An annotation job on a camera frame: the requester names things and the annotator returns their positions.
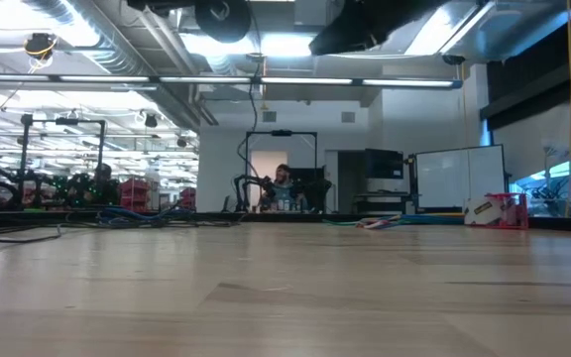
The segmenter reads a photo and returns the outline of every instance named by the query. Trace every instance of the computer monitor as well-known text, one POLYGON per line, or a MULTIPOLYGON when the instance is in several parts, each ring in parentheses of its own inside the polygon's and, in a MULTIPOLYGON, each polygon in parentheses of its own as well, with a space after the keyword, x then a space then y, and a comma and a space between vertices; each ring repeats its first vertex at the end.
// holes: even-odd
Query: computer monitor
POLYGON ((403 160, 403 152, 366 149, 367 179, 403 179, 403 160))

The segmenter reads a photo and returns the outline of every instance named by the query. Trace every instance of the wooden table surface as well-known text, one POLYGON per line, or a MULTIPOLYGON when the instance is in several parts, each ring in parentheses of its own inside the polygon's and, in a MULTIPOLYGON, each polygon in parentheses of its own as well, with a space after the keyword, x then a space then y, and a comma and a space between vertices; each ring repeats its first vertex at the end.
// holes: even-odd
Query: wooden table surface
POLYGON ((0 244, 0 356, 571 356, 571 233, 248 223, 0 244))

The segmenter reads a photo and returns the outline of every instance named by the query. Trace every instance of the desk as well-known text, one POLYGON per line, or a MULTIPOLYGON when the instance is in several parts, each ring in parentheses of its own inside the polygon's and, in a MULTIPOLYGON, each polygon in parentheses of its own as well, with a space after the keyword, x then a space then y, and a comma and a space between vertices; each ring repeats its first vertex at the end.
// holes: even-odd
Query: desk
POLYGON ((411 201, 407 192, 367 192, 354 195, 352 213, 355 214, 406 214, 406 203, 411 201))

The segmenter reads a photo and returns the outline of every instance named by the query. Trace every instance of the red container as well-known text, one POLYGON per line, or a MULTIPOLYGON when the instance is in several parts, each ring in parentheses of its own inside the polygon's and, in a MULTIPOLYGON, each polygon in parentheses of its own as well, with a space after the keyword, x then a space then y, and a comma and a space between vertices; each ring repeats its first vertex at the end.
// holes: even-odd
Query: red container
POLYGON ((527 229, 527 199, 525 193, 489 193, 492 201, 501 203, 502 217, 485 227, 496 229, 527 229))

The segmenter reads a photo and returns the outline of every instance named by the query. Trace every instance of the whiteboard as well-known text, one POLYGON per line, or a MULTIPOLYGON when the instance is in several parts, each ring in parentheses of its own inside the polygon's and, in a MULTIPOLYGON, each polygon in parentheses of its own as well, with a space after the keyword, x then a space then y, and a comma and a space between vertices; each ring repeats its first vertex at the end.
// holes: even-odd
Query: whiteboard
POLYGON ((415 155, 418 207, 464 207, 505 190, 501 145, 415 155))

